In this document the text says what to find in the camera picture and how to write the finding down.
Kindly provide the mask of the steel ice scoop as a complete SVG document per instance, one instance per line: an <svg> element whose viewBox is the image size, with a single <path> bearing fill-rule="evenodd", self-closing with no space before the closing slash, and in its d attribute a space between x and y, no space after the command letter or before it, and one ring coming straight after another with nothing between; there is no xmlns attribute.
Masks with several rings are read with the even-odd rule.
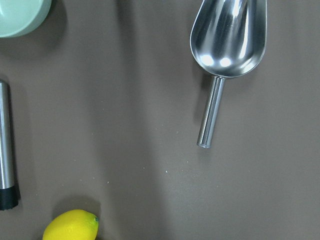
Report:
<svg viewBox="0 0 320 240"><path fill-rule="evenodd" d="M267 42L267 1L204 0L189 44L196 63L213 76L197 145L210 148L226 79L243 76L261 62Z"/></svg>

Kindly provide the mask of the mint green bowl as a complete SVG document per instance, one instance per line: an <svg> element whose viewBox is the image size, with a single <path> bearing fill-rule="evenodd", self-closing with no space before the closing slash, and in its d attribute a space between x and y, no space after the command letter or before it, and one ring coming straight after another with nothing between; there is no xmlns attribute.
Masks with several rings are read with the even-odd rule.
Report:
<svg viewBox="0 0 320 240"><path fill-rule="evenodd" d="M34 31L46 19L51 5L51 0L2 0L0 37L20 37Z"/></svg>

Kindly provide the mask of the steel muddler black tip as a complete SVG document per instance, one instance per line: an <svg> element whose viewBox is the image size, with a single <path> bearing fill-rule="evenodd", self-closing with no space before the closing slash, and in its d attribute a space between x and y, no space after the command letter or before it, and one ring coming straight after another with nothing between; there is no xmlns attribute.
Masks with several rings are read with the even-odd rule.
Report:
<svg viewBox="0 0 320 240"><path fill-rule="evenodd" d="M0 210L19 204L12 130L10 87L0 81Z"/></svg>

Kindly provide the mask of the yellow lemon outer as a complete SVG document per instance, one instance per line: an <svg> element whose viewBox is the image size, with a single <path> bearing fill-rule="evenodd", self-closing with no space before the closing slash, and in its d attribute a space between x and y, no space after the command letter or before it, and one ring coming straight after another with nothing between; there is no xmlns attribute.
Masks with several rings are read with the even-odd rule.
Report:
<svg viewBox="0 0 320 240"><path fill-rule="evenodd" d="M99 218L88 211L74 209L53 219L45 228L43 240L95 240Z"/></svg>

